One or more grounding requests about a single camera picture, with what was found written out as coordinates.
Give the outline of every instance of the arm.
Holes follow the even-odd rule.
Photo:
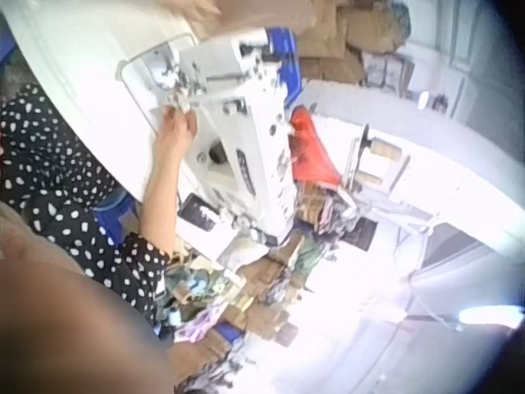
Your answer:
[[[195,114],[184,115],[174,108],[164,111],[155,146],[153,174],[149,179],[140,216],[140,235],[173,254],[176,224],[176,196],[182,158],[195,136]]]

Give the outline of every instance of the blue object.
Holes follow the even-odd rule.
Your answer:
[[[217,326],[215,326],[215,330],[221,334],[221,337],[231,344],[233,344],[243,335],[242,331],[240,331],[237,327],[232,326],[228,322],[219,323]]]
[[[289,108],[303,89],[295,37],[291,31],[282,27],[268,28],[266,32],[272,44],[273,54],[282,60],[279,76],[288,87],[285,107]]]
[[[93,216],[106,233],[119,246],[124,242],[119,218],[129,211],[135,212],[135,199],[124,189],[115,190],[101,204],[93,209]]]
[[[0,23],[0,76],[15,51],[15,40],[7,25]]]

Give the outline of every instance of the person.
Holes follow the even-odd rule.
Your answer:
[[[165,109],[140,231],[127,236],[120,246],[91,213],[118,183],[62,119],[42,88],[25,85],[2,105],[1,114],[3,258],[45,260],[82,272],[116,292],[154,325],[153,294],[173,254],[177,180],[197,130],[194,113]]]

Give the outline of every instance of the red cloth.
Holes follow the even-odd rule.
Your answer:
[[[337,187],[341,175],[317,136],[310,112],[305,107],[297,107],[290,124],[295,129],[295,136],[290,139],[294,179]]]

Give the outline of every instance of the clothing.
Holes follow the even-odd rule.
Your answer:
[[[3,105],[0,120],[1,200],[153,325],[153,294],[170,256],[137,234],[116,247],[96,223],[90,209],[118,186],[116,180],[38,85],[25,86]]]

